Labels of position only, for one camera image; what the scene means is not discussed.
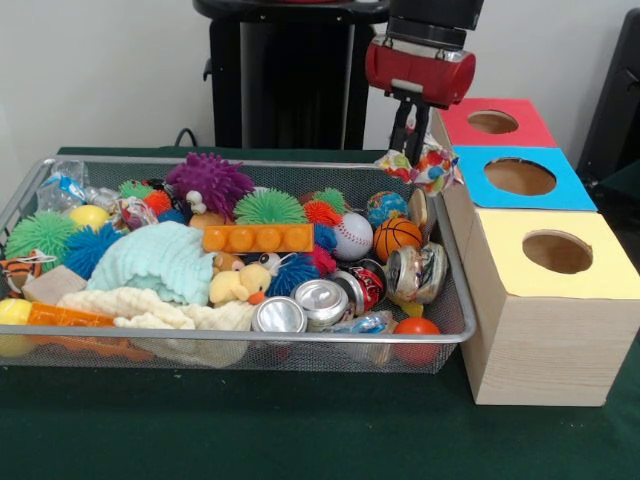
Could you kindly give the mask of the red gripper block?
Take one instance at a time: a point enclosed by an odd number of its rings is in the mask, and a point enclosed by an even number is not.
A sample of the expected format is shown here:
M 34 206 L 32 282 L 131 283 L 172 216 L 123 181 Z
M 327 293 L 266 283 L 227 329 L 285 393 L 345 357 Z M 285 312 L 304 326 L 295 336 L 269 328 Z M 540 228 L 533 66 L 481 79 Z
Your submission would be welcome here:
M 460 103 L 469 91 L 476 71 L 476 56 L 465 50 L 447 50 L 393 39 L 374 37 L 365 57 L 369 84 L 385 93 L 416 96 L 427 104 L 416 106 L 415 127 L 408 126 L 413 104 L 400 101 L 391 131 L 389 149 L 404 152 L 419 164 L 429 124 L 430 105 L 447 108 Z

